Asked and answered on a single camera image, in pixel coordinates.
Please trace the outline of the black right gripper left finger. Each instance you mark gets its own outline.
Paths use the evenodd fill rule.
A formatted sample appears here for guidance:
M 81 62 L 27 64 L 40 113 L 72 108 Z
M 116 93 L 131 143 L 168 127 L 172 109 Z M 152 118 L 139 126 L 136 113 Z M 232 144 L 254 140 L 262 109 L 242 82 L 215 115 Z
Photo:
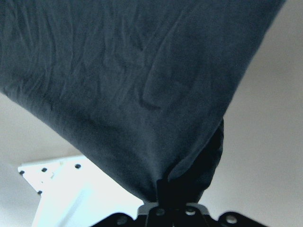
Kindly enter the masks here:
M 144 202 L 138 208 L 138 216 L 146 217 L 146 227 L 172 227 L 172 200 L 167 180 L 157 181 L 156 195 L 156 202 Z

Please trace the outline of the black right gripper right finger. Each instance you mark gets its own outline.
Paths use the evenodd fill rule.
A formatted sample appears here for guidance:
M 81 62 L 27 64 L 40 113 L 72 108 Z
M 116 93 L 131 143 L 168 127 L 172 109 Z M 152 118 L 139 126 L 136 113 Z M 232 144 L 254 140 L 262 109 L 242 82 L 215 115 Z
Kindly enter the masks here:
M 174 208 L 172 213 L 173 227 L 207 227 L 205 215 L 208 208 L 199 203 L 187 203 L 180 208 Z

